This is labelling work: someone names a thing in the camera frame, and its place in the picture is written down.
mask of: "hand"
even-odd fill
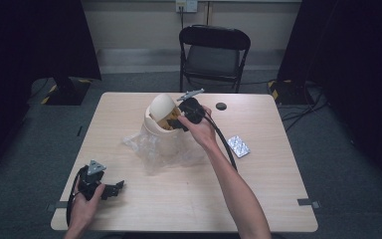
[[[65,238],[80,238],[87,230],[95,218],[98,203],[100,202],[101,195],[104,192],[104,184],[99,185],[95,189],[95,195],[90,201],[78,193],[73,200],[73,210],[71,212],[71,222]]]
[[[206,117],[210,118],[212,111],[202,106],[206,112]],[[202,119],[200,123],[194,124],[184,116],[178,117],[178,120],[188,127],[194,139],[201,145],[203,148],[212,146],[213,144],[217,145],[215,129],[210,125],[206,119]]]

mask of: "right hand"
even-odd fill
[[[202,106],[206,112],[206,117],[210,118],[212,111]],[[203,148],[211,146],[213,143],[216,143],[216,134],[215,129],[210,125],[206,119],[202,119],[200,123],[194,124],[184,116],[179,116],[178,120],[188,127],[194,139],[201,145]]]

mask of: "tabletop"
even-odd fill
[[[94,159],[107,167],[106,184],[125,180],[118,196],[102,200],[91,230],[146,232],[236,232],[210,162],[163,168],[148,174],[140,157],[122,141],[138,133],[144,113],[159,93],[105,93],[92,119],[61,201],[67,201],[81,167]],[[183,94],[168,93],[173,100]],[[275,101],[269,95],[200,94],[201,105],[225,138],[238,135],[250,153],[235,160],[259,199],[273,232],[313,232],[317,221]],[[216,110],[224,103],[224,111]],[[224,145],[218,140],[226,153]],[[66,230],[66,209],[52,228]]]

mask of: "plastic bag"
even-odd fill
[[[208,162],[207,154],[192,134],[176,129],[166,134],[155,134],[145,125],[141,131],[123,139],[123,142],[142,159],[149,174],[162,167],[192,166]]]

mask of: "electrical outlet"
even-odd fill
[[[182,7],[182,12],[197,12],[197,0],[176,0],[176,12],[179,13],[181,12],[181,7]]]
[[[181,12],[181,7],[182,7],[182,12],[187,12],[187,0],[176,0],[176,12]]]

